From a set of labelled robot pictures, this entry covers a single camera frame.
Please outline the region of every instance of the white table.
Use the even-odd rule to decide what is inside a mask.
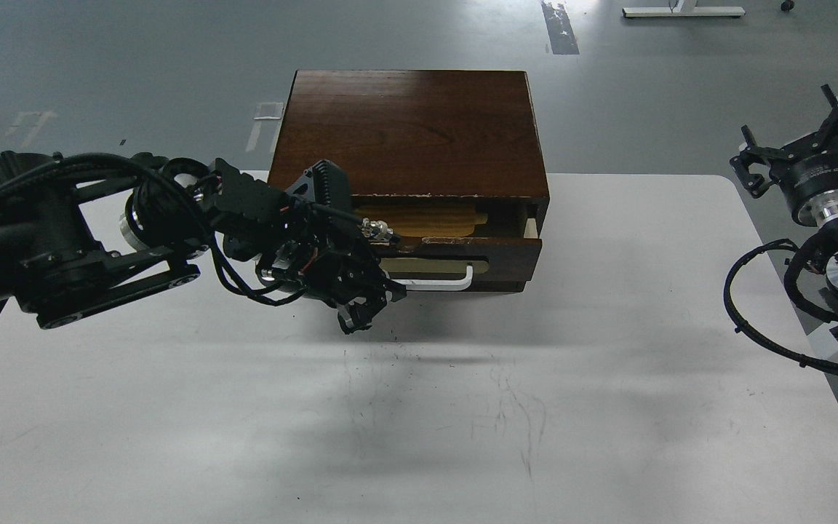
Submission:
[[[722,311],[761,243],[731,183],[549,185],[525,292],[411,295],[353,336],[210,271],[53,331],[10,303],[0,522],[838,522],[825,379]],[[804,351],[747,268],[739,306]]]

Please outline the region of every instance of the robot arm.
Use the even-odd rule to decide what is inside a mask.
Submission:
[[[131,193],[120,228],[135,249],[127,255],[105,251],[79,209],[123,191]],[[222,159],[0,156],[0,300],[13,295],[44,329],[193,281],[199,268],[189,261],[206,251],[232,293],[269,306],[316,298],[337,309],[342,331],[367,329],[387,301],[405,296],[369,239],[399,238],[353,215],[347,177],[327,160],[283,191]],[[256,259],[265,287],[251,288],[229,259]],[[135,279],[159,264],[166,271]],[[289,295],[273,298],[277,290]]]
[[[754,198],[778,186],[785,196],[791,219],[801,226],[818,228],[800,247],[789,239],[768,242],[739,259],[727,276],[724,299],[726,311],[736,324],[736,331],[771,349],[800,362],[801,366],[821,369],[838,375],[838,364],[795,354],[769,341],[742,318],[732,302],[730,286],[736,272],[760,253],[773,250],[793,252],[784,275],[784,288],[791,302],[822,322],[838,322],[838,100],[829,89],[821,88],[831,110],[817,132],[810,133],[781,148],[761,147],[755,143],[751,130],[743,126],[745,149],[733,156],[730,165],[742,187]],[[768,168],[767,178],[751,171],[759,164]],[[821,296],[829,309],[808,301],[798,288],[802,272],[825,276]],[[831,329],[838,341],[838,326]]]

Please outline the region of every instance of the gray floor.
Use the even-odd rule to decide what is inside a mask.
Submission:
[[[789,14],[728,2],[747,9],[740,20],[620,16],[665,2],[569,0],[579,55],[550,53],[538,0],[0,3],[0,151],[267,169],[276,123],[246,151],[256,104],[320,68],[526,70],[549,172],[726,176],[741,124],[768,145],[817,128],[818,87],[838,92],[838,2]],[[762,238],[810,233],[779,195],[748,205]]]

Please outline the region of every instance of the wooden drawer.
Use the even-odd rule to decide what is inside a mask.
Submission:
[[[378,246],[393,278],[453,278],[471,261],[469,291],[532,279],[548,183],[525,73],[299,71],[269,181],[285,188],[320,159],[347,172],[356,209],[404,235]],[[439,213],[450,206],[460,220]],[[419,210],[405,229],[402,209]]]

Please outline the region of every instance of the dark wood surface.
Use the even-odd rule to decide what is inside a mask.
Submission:
[[[320,159],[356,196],[548,200],[525,72],[299,71],[270,182]]]

